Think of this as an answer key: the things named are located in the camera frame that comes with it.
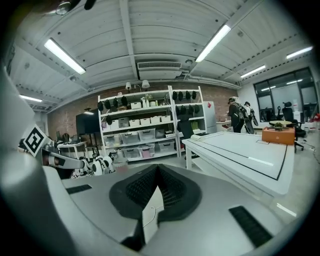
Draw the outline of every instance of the white box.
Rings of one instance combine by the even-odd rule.
[[[151,124],[160,123],[160,116],[150,117]]]
[[[130,126],[139,126],[140,125],[140,119],[136,120],[130,120]]]
[[[171,115],[161,116],[161,122],[169,122],[169,121],[171,121]]]
[[[110,129],[118,129],[119,128],[119,120],[112,120],[112,124],[110,125]]]
[[[144,118],[140,119],[141,125],[149,125],[150,124],[150,118]]]
[[[141,109],[142,108],[141,102],[134,102],[134,103],[130,103],[130,104],[131,104],[131,109],[132,110]]]

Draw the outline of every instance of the black foam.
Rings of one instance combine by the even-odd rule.
[[[142,211],[157,186],[164,204],[158,223],[183,220],[197,208],[202,198],[201,189],[194,181],[163,164],[153,164],[117,182],[110,189],[109,198],[120,215],[141,220]]]

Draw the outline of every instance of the ceiling light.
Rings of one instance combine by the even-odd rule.
[[[259,70],[263,70],[263,69],[265,69],[265,68],[266,68],[265,65],[260,66],[260,67],[254,69],[254,70],[252,70],[252,71],[250,71],[250,72],[248,72],[248,73],[243,74],[243,75],[241,76],[241,78],[245,78],[245,77],[247,77],[247,76],[249,76],[249,75],[251,75],[251,74],[253,74],[253,73],[255,73],[255,72],[259,71]]]
[[[312,48],[313,48],[313,46],[310,46],[310,47],[304,48],[304,49],[302,49],[302,50],[298,50],[298,51],[296,51],[296,52],[294,52],[294,53],[291,53],[291,54],[287,55],[286,58],[287,58],[287,59],[290,59],[290,58],[292,58],[292,57],[294,57],[294,56],[297,56],[297,55],[299,55],[299,54],[303,54],[303,53],[309,52],[309,51],[312,50]]]
[[[212,51],[212,49],[224,38],[228,32],[231,30],[230,27],[224,25],[218,33],[212,38],[212,40],[208,43],[208,45],[202,50],[198,58],[196,58],[195,62],[202,62],[205,57]]]
[[[78,72],[80,75],[86,72],[86,70],[81,67],[78,63],[76,63],[61,47],[50,38],[44,44],[44,47],[47,48],[50,52],[52,52],[55,56],[57,56],[60,60],[62,60],[65,64],[71,67],[74,71]]]
[[[30,100],[30,101],[34,101],[34,102],[42,102],[42,99],[38,99],[38,98],[32,98],[32,97],[28,97],[28,96],[24,96],[24,95],[20,95],[20,97],[25,100]]]
[[[299,80],[294,80],[294,81],[291,81],[291,82],[287,82],[286,84],[287,85],[291,85],[291,84],[294,84],[294,83],[297,83],[297,82],[301,82],[303,79],[299,79]]]

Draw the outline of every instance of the wall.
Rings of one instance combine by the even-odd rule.
[[[31,126],[34,126],[35,124],[38,125],[38,127],[44,132],[45,135],[49,135],[48,133],[48,115],[46,113],[36,112],[33,116],[33,122],[30,124]],[[27,134],[29,131],[29,128],[26,127],[26,130],[24,131],[24,134],[22,138],[25,138],[29,134]]]
[[[224,87],[205,85],[201,83],[183,83],[175,82],[172,87],[173,89],[190,89],[196,90],[198,86],[201,87],[202,97],[204,101],[213,101],[216,113],[217,121],[225,119],[225,113],[229,110],[228,99],[232,96],[237,96],[237,91],[233,89],[228,89]],[[166,90],[168,89],[168,84],[164,83],[152,83],[149,91]],[[125,86],[108,89],[101,91],[97,94],[90,95],[86,98],[82,98],[73,101],[67,105],[64,105],[57,110],[48,114],[48,131],[49,136],[52,139],[56,139],[56,131],[60,134],[68,133],[69,135],[74,135],[77,133],[76,129],[76,115],[84,112],[86,108],[97,108],[98,95],[102,98],[117,96],[119,92],[123,95],[127,94]],[[138,90],[131,90],[131,93],[138,92]]]

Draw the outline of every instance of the television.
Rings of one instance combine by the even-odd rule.
[[[95,134],[100,132],[99,110],[93,109],[89,112],[93,114],[78,114],[75,116],[76,133],[77,135]]]

